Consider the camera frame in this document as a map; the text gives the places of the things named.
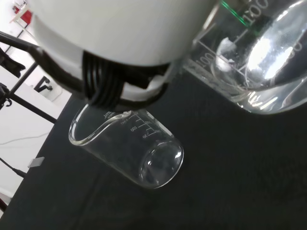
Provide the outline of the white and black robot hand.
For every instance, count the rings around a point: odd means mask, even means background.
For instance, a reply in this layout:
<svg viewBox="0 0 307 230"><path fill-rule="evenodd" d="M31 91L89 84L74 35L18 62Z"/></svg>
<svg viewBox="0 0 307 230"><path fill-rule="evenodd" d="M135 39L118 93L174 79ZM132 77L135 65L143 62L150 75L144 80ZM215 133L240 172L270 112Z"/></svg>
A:
<svg viewBox="0 0 307 230"><path fill-rule="evenodd" d="M32 56L88 104L125 111L161 98L217 0L32 0Z"/></svg>

